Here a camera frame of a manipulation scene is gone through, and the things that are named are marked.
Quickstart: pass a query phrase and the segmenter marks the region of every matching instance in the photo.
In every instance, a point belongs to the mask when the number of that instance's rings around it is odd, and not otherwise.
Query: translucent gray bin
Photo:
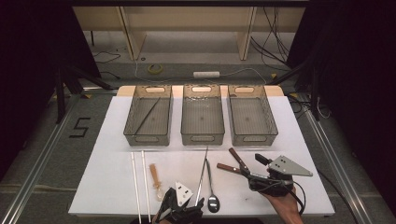
[[[264,86],[229,86],[228,109],[233,146],[271,146],[276,123]]]
[[[136,86],[124,135],[131,146],[168,146],[172,86]]]
[[[185,85],[181,119],[183,145],[222,145],[223,137],[220,86]]]

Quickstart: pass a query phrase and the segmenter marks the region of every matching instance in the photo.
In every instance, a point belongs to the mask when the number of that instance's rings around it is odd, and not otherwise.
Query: white table
[[[181,92],[181,86],[174,86],[174,92]],[[274,215],[276,211],[259,193],[248,188],[248,181],[241,175],[232,174],[216,168],[218,162],[238,166],[238,163],[228,149],[232,147],[230,123],[226,97],[222,102],[225,134],[223,145],[209,147],[207,157],[211,164],[213,188],[220,200],[220,210],[212,214],[203,207],[204,217],[257,217]],[[266,167],[254,159],[255,153],[261,153],[269,159],[279,155],[301,164],[314,175],[295,176],[306,194],[306,215],[329,216],[334,213],[329,197],[316,171],[315,165],[304,142],[302,133],[290,108],[288,99],[284,96],[269,97],[269,103],[274,114],[279,134],[270,147],[234,147],[251,172],[267,175]],[[96,140],[92,155],[77,193],[72,202],[69,214],[80,217],[92,216],[132,216],[138,214],[155,215],[161,203],[155,200],[155,189],[149,171],[149,165],[155,163],[163,189],[175,188],[179,181],[194,193],[202,171],[205,147],[185,147],[181,143],[181,106],[182,98],[174,94],[171,141],[169,147],[131,147],[123,129],[128,116],[132,97],[113,97],[106,114],[102,129]],[[134,169],[136,171],[136,187],[134,184]],[[143,170],[147,173],[148,200]],[[297,196],[303,199],[302,191],[297,188]],[[204,175],[201,197],[210,195],[207,172]],[[189,206],[194,205],[196,194],[191,197]]]

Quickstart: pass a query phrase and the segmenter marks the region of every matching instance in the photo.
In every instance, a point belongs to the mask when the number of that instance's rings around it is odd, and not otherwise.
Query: white stick
[[[132,158],[132,168],[134,170],[134,189],[136,193],[136,203],[137,203],[137,215],[139,216],[139,223],[142,223],[142,217],[140,216],[140,203],[139,203],[139,192],[137,190],[137,178],[136,178],[136,168],[134,166],[134,153],[131,152],[131,158]]]
[[[142,150],[142,161],[143,161],[143,175],[145,176],[146,200],[148,202],[148,222],[151,222],[151,213],[149,211],[148,179],[146,177],[146,160],[145,160],[145,151],[143,151],[143,150]]]

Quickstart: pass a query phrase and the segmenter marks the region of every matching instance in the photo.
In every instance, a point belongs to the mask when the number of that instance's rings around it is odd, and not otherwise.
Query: floor
[[[249,49],[246,61],[240,61],[232,33],[148,33],[136,62],[129,58],[122,33],[93,34],[94,46],[91,45],[90,32],[85,32],[87,42],[95,55],[99,70],[103,72],[102,80],[113,86],[158,81],[182,83],[192,78],[194,71],[213,70],[225,75],[232,74],[216,80],[221,83],[243,83],[247,79],[262,82],[262,79],[269,81],[273,76],[284,74],[286,71],[283,70],[288,70],[278,61],[268,58],[264,61],[271,67],[266,66],[254,48]],[[260,43],[263,43],[267,35],[253,34]],[[281,37],[289,49],[293,34],[282,34]],[[276,56],[282,57],[274,38],[269,39],[266,47]],[[147,67],[151,64],[163,65],[160,77],[148,75]],[[294,81],[295,78],[292,78],[283,82],[280,85],[282,90],[285,93],[293,91]],[[130,223],[134,219],[81,218],[67,213],[105,118],[106,109],[111,97],[116,94],[115,91],[102,91],[86,80],[81,80],[81,83],[86,88],[83,96],[66,94],[69,113],[62,126],[55,124],[56,99],[49,101],[35,131],[26,142],[25,149],[1,181],[0,214],[3,218],[10,208],[17,207],[12,210],[18,211],[14,219],[17,223]],[[306,100],[307,96],[300,93],[297,97]],[[295,103],[291,103],[291,106],[296,111],[296,119],[314,163],[331,181],[322,178],[335,210],[335,214],[330,217],[303,216],[304,223],[354,223],[352,213],[331,183],[343,191],[353,205],[352,212],[359,223],[396,223],[394,215],[353,156],[336,120],[331,116],[327,118],[329,111],[321,108],[322,117],[320,122],[316,122],[307,107],[300,108]],[[74,129],[80,118],[90,118],[80,120],[80,126],[89,127],[89,130],[83,138],[70,137],[82,134]],[[32,179],[34,184],[28,186]],[[278,217],[259,219],[264,223],[282,223]]]

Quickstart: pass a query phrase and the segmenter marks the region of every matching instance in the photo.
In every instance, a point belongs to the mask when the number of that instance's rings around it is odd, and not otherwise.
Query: person's right hand
[[[271,205],[276,210],[277,214],[282,218],[282,220],[287,224],[303,223],[301,216],[298,212],[297,201],[290,193],[284,197],[273,197],[268,194],[261,193]]]

